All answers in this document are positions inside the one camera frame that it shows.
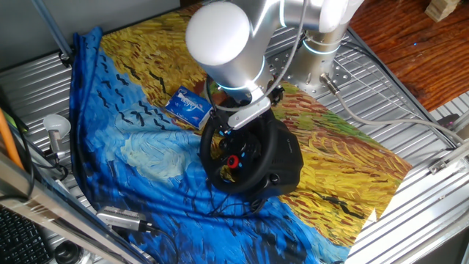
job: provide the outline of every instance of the keyboard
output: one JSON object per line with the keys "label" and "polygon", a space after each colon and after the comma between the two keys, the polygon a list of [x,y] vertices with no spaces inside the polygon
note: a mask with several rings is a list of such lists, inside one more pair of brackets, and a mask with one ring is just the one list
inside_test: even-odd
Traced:
{"label": "keyboard", "polygon": [[0,205],[0,263],[45,264],[51,260],[51,249],[38,227]]}

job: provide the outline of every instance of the wooden surface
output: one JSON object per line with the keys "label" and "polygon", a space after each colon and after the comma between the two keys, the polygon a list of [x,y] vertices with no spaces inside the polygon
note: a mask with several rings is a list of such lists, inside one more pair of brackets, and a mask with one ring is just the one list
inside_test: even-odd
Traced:
{"label": "wooden surface", "polygon": [[429,111],[469,91],[469,3],[441,22],[430,0],[365,0],[351,27]]}

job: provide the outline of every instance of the small box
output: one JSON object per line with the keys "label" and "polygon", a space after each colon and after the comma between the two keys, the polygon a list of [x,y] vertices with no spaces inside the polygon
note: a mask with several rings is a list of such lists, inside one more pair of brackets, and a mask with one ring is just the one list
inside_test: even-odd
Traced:
{"label": "small box", "polygon": [[212,105],[187,88],[180,87],[166,103],[166,110],[193,127],[201,129],[210,116]]}

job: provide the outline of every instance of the black steering wheel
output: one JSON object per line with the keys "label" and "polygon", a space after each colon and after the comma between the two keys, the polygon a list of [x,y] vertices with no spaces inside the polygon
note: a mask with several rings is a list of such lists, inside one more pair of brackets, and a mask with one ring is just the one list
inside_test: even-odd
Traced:
{"label": "black steering wheel", "polygon": [[257,139],[260,143],[260,153],[258,153],[258,157],[252,160],[251,163],[236,168],[237,177],[234,182],[224,180],[221,176],[221,169],[225,165],[232,168],[230,165],[233,165],[234,162],[237,165],[239,160],[242,161],[248,158],[247,155],[241,153],[246,153],[246,151],[249,150],[241,149],[239,150],[240,152],[237,150],[237,154],[239,155],[224,153],[220,157],[213,159],[210,155],[210,147],[216,129],[217,127],[215,126],[214,120],[209,118],[200,142],[200,159],[202,160],[202,166],[207,173],[209,181],[218,190],[228,194],[245,192],[254,187],[265,176],[272,164],[278,141],[276,118],[273,112],[269,110],[247,124],[246,128],[241,128],[241,131],[233,131],[233,133],[238,133],[238,135],[244,136],[243,138],[246,139],[245,135],[249,132],[243,131],[243,129],[248,129],[253,132],[252,134],[257,135]]}

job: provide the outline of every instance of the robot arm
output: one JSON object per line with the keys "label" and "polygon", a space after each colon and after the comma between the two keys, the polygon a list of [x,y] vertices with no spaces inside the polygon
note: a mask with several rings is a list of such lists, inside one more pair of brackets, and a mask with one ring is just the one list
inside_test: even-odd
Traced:
{"label": "robot arm", "polygon": [[186,43],[192,57],[238,103],[251,102],[229,118],[228,125],[233,129],[270,108],[267,97],[253,104],[266,93],[273,78],[264,58],[265,49],[275,30],[298,26],[303,1],[307,1],[304,28],[329,34],[347,18],[348,24],[363,0],[215,2],[197,11],[189,22]]}

